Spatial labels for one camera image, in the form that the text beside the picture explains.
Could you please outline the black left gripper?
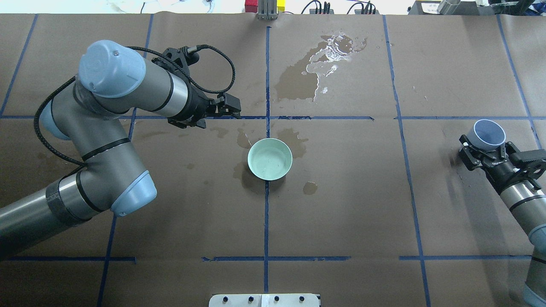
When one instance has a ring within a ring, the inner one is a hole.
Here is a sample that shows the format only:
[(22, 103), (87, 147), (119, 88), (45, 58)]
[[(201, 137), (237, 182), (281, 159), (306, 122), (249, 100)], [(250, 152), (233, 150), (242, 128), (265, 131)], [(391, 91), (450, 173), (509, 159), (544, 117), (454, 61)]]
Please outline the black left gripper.
[(179, 113), (167, 118), (168, 124), (181, 129), (188, 127), (205, 129), (206, 122), (204, 119), (210, 115), (213, 118), (228, 117), (241, 119), (241, 101), (239, 98), (229, 93), (220, 93), (217, 95), (217, 98), (220, 102), (216, 110), (214, 106), (215, 100), (208, 97), (205, 92), (191, 85), (186, 105)]

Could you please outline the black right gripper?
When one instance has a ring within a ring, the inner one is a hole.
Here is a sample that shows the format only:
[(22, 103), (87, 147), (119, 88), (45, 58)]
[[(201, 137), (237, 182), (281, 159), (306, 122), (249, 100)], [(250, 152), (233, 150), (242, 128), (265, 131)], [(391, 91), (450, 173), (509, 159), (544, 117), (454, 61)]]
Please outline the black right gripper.
[(483, 169), (491, 186), (496, 192), (523, 182), (513, 182), (512, 177), (518, 169), (510, 161), (521, 161), (519, 148), (513, 142), (505, 142), (494, 151), (483, 151), (475, 148), (466, 135), (461, 135), (462, 147), (458, 157), (469, 171)]

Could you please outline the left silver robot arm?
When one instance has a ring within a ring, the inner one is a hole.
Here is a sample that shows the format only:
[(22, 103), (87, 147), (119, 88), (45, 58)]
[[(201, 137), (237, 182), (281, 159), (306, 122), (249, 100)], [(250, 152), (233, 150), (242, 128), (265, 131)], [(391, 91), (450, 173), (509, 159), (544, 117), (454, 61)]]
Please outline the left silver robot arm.
[(50, 152), (79, 166), (68, 175), (1, 209), (1, 259), (37, 245), (111, 210), (123, 217), (157, 196), (149, 170), (119, 118), (131, 109), (165, 117), (184, 129), (206, 128), (207, 117), (241, 118), (240, 99), (226, 89), (207, 90), (191, 76), (201, 44), (164, 52), (92, 43), (78, 73), (41, 103), (33, 126)]

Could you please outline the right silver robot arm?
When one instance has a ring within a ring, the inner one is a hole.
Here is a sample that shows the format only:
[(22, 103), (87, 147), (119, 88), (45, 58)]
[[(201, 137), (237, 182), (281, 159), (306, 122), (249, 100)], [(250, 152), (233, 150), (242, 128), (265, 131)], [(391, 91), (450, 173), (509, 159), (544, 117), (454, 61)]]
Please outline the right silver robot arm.
[(546, 195), (538, 179), (544, 175), (544, 149), (521, 151), (505, 142), (486, 151), (466, 135), (459, 138), (459, 157), (472, 171), (482, 169), (495, 192), (503, 200), (534, 247), (523, 289), (524, 301), (532, 307), (546, 304)]

